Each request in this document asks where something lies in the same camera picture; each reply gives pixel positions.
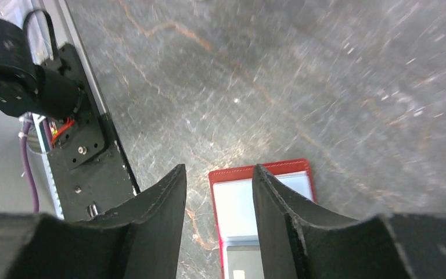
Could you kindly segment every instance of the red leather cover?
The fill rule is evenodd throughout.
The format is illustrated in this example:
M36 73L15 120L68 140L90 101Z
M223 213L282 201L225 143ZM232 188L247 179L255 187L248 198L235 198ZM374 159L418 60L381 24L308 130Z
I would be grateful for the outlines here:
M307 159L295 159L288 161L281 161L275 163L263 164L263 166L269 170L273 175L278 176L286 173L296 173L298 171L306 171L308 179L310 180L310 187L312 188L312 198L315 202L315 189L314 182L312 180L312 170ZM221 261L221 274L222 278L225 278L223 269L223 242L220 237L220 227L218 226L218 216L216 213L216 204L214 202L213 185L215 183L235 181L252 178L254 173L254 166L235 167L232 169L213 170L209 172L209 183L211 187L211 198L213 199L213 211L214 219L216 221L216 229L218 230L218 242L220 243L220 261Z

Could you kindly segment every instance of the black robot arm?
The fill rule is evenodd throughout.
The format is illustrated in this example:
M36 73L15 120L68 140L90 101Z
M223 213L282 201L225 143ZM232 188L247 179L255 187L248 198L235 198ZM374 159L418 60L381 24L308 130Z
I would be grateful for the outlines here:
M55 69L35 65L26 31L0 19L0 110L14 117L33 112L74 118L83 99L80 85L62 75L66 61L53 57L51 62Z

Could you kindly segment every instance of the marble floor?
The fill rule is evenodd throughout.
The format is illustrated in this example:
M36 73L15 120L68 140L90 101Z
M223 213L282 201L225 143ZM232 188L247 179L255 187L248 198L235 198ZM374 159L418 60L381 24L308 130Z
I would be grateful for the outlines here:
M446 212L446 0L69 1L141 188L188 171L179 278L219 278L207 174L308 158L318 202Z

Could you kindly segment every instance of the mounting plate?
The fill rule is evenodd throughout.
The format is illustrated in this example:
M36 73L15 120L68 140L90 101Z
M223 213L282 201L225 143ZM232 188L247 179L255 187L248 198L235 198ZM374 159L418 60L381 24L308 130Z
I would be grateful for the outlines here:
M42 63L42 67L76 81L82 94L82 101L75 123L57 139L56 142L59 144L51 153L61 152L68 168L75 169L105 150L105 134L99 122L100 113L76 48L65 44L60 48L59 55L65 66L61 66L57 60L47 59ZM54 123L57 128L63 125L57 120L54 120Z

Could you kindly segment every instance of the screw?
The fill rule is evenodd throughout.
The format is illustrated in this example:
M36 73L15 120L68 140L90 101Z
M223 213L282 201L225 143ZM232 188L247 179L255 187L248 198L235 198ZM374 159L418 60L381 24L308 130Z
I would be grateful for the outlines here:
M84 147L84 146L80 146L80 147L78 147L78 153L79 153L79 154L81 154L81 155L86 155L87 152L88 152L88 151L87 151L86 147Z
M98 208L96 208L95 202L93 202L91 205L88 205L88 207L86 208L86 212L88 213L88 215L91 218L93 218L96 215L98 215Z
M5 47L7 50L11 50L12 48L15 47L15 45L13 44L13 42L10 41L10 40L6 40L6 41L4 41L3 44L4 44L4 47Z

